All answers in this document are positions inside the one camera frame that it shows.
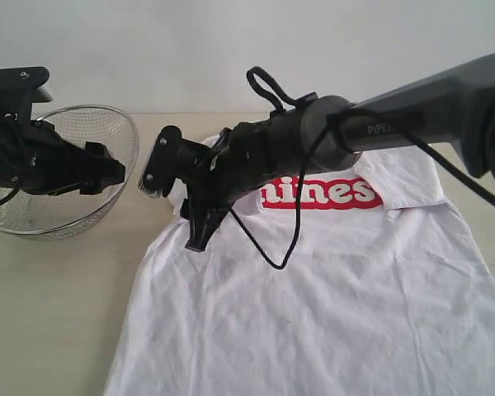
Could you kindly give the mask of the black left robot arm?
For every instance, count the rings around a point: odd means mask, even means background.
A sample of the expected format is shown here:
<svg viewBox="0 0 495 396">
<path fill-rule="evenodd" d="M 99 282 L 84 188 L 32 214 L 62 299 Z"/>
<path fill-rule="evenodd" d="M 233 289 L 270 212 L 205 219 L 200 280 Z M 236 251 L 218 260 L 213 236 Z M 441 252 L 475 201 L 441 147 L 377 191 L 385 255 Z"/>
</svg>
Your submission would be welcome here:
<svg viewBox="0 0 495 396">
<path fill-rule="evenodd" d="M 114 159 L 104 144 L 82 147 L 63 139 L 46 121 L 29 125 L 0 120 L 0 187 L 31 195 L 58 196 L 78 190 L 83 195 L 102 193 L 125 180 L 125 165 Z"/>
</svg>

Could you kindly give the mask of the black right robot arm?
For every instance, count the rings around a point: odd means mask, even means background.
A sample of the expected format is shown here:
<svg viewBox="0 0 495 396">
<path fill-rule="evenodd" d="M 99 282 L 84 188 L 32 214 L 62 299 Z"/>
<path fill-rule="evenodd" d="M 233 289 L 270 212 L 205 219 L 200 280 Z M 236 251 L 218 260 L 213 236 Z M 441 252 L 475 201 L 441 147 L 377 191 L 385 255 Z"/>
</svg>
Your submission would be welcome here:
<svg viewBox="0 0 495 396">
<path fill-rule="evenodd" d="M 366 151 L 448 143 L 463 167 L 436 161 L 495 207 L 478 179 L 495 179 L 495 54 L 360 103 L 314 97 L 267 120 L 223 130 L 185 180 L 187 247 L 201 252 L 234 203 L 272 179 L 352 167 Z"/>
</svg>

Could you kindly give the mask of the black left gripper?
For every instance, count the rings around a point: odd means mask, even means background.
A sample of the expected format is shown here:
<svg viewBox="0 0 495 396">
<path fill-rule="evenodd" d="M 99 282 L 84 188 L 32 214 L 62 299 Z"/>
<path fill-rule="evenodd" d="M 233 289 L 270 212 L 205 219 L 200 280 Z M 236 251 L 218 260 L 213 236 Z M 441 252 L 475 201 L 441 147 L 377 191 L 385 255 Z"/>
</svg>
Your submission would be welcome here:
<svg viewBox="0 0 495 396">
<path fill-rule="evenodd" d="M 70 191 L 101 194 L 125 180 L 125 165 L 104 144 L 81 146 L 63 139 L 43 120 L 21 125 L 0 118 L 0 187 L 28 194 L 58 196 Z"/>
</svg>

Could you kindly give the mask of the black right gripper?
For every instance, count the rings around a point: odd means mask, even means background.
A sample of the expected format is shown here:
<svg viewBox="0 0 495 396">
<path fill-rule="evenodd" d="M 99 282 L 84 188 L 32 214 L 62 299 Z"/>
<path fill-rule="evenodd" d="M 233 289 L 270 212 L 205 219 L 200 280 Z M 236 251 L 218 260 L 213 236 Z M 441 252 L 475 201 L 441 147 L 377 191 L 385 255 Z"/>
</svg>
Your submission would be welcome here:
<svg viewBox="0 0 495 396">
<path fill-rule="evenodd" d="M 203 252 L 229 208 L 272 179 L 268 138 L 224 131 L 211 145 L 181 139 L 179 179 L 186 187 L 179 211 L 190 226 L 186 248 Z"/>
</svg>

